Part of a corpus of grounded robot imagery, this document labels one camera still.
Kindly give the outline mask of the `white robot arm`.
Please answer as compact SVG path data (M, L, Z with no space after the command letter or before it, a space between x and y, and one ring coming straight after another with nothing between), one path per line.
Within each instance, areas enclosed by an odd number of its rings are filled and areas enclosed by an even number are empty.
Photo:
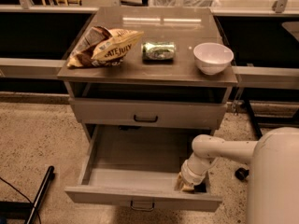
M183 162L176 188L201 184L218 158L249 167L247 224L299 224L299 129L283 127L257 141L226 141L200 134Z

